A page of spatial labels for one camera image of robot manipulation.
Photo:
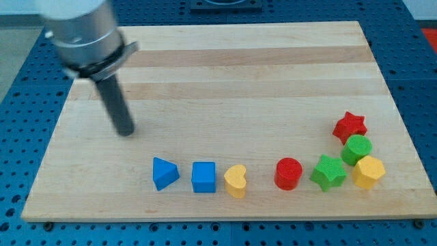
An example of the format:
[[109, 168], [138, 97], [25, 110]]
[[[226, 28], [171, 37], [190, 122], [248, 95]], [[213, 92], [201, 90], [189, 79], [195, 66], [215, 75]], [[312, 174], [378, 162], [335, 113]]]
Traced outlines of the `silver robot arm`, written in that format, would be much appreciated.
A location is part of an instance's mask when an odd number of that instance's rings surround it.
[[45, 37], [74, 77], [108, 79], [139, 50], [126, 44], [109, 0], [36, 0]]

